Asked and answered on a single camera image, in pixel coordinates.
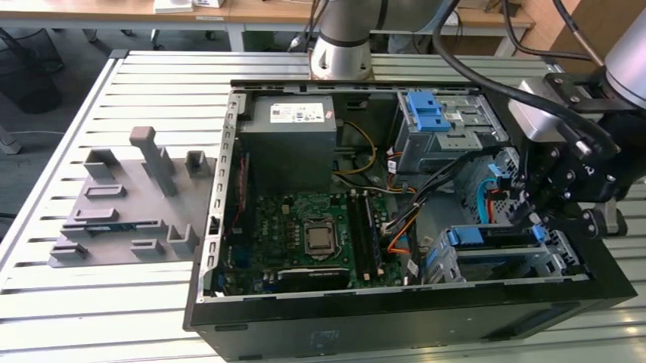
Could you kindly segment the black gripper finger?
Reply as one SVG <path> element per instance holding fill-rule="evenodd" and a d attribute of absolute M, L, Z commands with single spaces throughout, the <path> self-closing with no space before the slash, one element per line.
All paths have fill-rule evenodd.
<path fill-rule="evenodd" d="M 602 228 L 598 226 L 594 213 L 590 209 L 582 209 L 578 203 L 536 203 L 534 213 L 539 216 L 546 229 L 562 232 L 570 240 L 602 240 Z"/>
<path fill-rule="evenodd" d="M 522 202 L 514 226 L 560 227 L 579 218 L 579 207 L 566 197 L 575 172 L 570 148 L 563 144 L 527 144 L 522 148 L 519 186 Z"/>

